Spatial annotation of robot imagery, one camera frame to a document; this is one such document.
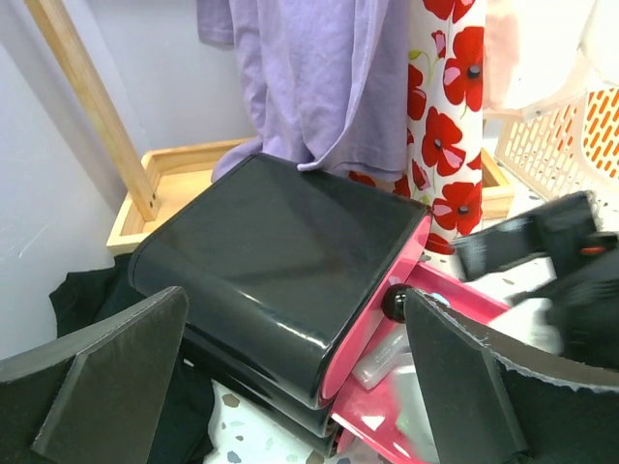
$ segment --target speckled floor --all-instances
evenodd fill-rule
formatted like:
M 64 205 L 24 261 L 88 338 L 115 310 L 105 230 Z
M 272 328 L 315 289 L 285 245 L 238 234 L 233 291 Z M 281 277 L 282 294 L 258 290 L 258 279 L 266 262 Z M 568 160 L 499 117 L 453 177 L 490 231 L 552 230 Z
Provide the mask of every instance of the speckled floor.
M 542 204 L 542 200 L 526 186 L 514 181 L 516 199 L 512 214 Z M 600 215 L 613 223 L 619 218 L 616 210 L 607 204 L 600 204 Z M 453 274 L 453 257 L 431 252 L 423 260 L 443 272 Z M 544 259 L 539 259 L 509 270 L 500 275 L 484 277 L 471 285 L 503 301 L 515 292 L 530 290 L 552 277 L 551 269 Z M 383 464 L 388 461 L 357 441 L 351 449 L 331 459 L 324 459 L 309 446 L 296 439 L 277 424 L 266 419 L 247 400 L 223 386 L 216 385 L 216 396 L 220 399 L 212 420 L 211 436 L 217 447 L 205 464 Z

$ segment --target glossy black lid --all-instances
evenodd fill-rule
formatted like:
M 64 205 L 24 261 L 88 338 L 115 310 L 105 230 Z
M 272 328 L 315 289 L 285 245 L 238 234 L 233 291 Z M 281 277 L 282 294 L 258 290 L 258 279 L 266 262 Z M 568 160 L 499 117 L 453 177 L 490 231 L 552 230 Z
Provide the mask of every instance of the glossy black lid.
M 133 285 L 185 287 L 193 330 L 315 406 L 334 349 L 425 215 L 410 199 L 257 155 L 140 246 Z

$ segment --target black cloth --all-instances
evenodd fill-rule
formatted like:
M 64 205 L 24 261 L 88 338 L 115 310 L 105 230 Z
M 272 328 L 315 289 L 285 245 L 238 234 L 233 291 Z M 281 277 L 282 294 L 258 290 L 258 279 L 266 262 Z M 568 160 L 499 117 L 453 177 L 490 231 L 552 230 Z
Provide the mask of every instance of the black cloth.
M 131 256 L 115 258 L 113 268 L 68 273 L 49 295 L 56 313 L 58 336 L 102 321 L 144 297 L 127 278 Z M 199 464 L 213 450 L 208 435 L 215 395 L 203 371 L 176 361 L 153 440 L 148 464 Z

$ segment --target white cloth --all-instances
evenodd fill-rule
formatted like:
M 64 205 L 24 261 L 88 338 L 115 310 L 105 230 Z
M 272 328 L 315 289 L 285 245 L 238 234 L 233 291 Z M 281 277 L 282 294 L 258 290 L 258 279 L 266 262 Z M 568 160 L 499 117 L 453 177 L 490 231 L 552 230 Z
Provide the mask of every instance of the white cloth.
M 619 85 L 617 0 L 488 0 L 484 108 L 535 117 Z

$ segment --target white fabric with red flowers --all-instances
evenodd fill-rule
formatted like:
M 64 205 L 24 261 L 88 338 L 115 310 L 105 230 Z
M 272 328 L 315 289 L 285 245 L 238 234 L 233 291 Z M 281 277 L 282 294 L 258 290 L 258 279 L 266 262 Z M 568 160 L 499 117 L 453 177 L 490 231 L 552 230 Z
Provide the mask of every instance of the white fabric with red flowers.
M 486 0 L 411 0 L 406 171 L 395 183 L 350 173 L 429 205 L 427 248 L 444 254 L 482 219 L 485 19 Z

